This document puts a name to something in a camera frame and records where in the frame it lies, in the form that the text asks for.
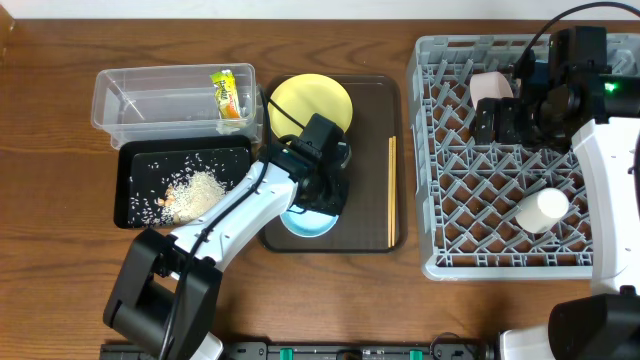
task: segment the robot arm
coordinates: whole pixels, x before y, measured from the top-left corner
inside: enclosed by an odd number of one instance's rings
[[[247,176],[216,206],[191,223],[173,230],[171,236],[176,239],[175,246],[187,252],[191,250],[206,226],[247,192],[264,166],[260,161],[255,162]],[[258,190],[215,226],[207,236],[207,240],[200,245],[196,258],[213,259],[215,268],[223,272],[236,254],[262,227],[289,209],[297,189],[298,184],[291,180],[287,171],[275,164],[269,164]],[[177,278],[178,274],[174,272],[172,276]]]
[[[251,166],[246,177],[216,206],[191,223],[168,236],[151,229],[140,233],[118,274],[104,311],[104,323],[157,356],[171,309],[175,307],[168,359],[217,359],[222,343],[209,329],[222,273],[233,258],[264,225],[287,211],[291,204],[339,215],[346,202],[348,182],[342,169],[350,151],[342,130],[315,114],[300,137],[290,136],[287,142],[290,144],[265,145],[260,160]],[[264,178],[249,193],[265,166]],[[218,222],[195,250],[190,269],[185,270],[196,240],[214,221]],[[183,277],[181,301],[177,305],[174,306],[175,295],[155,282],[154,275]]]
[[[561,152],[573,146],[591,216],[594,296],[557,305],[548,325],[505,332],[500,357],[637,359],[640,79],[611,75],[604,28],[578,26],[550,40],[548,62],[530,56],[516,65],[520,97],[478,102],[476,143],[490,143],[495,130],[496,142]]]
[[[619,294],[623,286],[640,290],[640,216],[633,172],[639,134],[640,118],[612,117],[608,124],[589,121],[572,138],[592,209],[594,295]]]

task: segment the blue bowl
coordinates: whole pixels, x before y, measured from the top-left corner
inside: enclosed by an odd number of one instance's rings
[[[338,222],[338,215],[329,216],[315,211],[306,211],[300,214],[302,211],[293,205],[289,211],[280,215],[284,226],[300,237],[311,238],[323,235]]]

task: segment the gray dish rack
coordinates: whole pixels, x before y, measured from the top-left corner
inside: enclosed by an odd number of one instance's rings
[[[423,273],[433,280],[589,279],[593,246],[586,190],[575,155],[493,143],[475,145],[473,74],[508,76],[533,35],[425,36],[407,69]],[[640,36],[608,35],[616,74],[640,74]],[[548,57],[548,36],[534,46]],[[544,234],[522,230],[518,201],[545,187],[571,201]]]

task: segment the brown tray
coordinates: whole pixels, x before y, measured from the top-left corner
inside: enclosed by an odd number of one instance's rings
[[[276,78],[270,95],[293,75]],[[329,75],[347,90],[353,103],[353,119],[347,131],[352,158],[347,166],[349,197],[336,225],[315,238],[298,237],[280,217],[261,233],[265,247],[275,252],[384,253],[402,245],[407,237],[406,187],[400,96],[396,83],[379,75]],[[396,241],[389,248],[387,193],[389,138],[397,138]]]

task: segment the wooden chopstick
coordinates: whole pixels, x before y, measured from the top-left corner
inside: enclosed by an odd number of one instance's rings
[[[396,245],[396,192],[397,192],[397,184],[396,184],[396,161],[397,161],[397,146],[396,146],[396,137],[393,137],[393,167],[392,167],[392,178],[393,178],[393,187],[392,187],[392,195],[391,195],[391,246]]]
[[[389,138],[389,182],[387,194],[387,245],[396,244],[396,137]]]
[[[392,217],[393,217],[393,209],[391,207],[391,202],[393,201],[393,138],[389,138],[389,177],[387,182],[387,246],[391,247],[393,243],[393,236],[391,235],[391,230],[393,227]]]

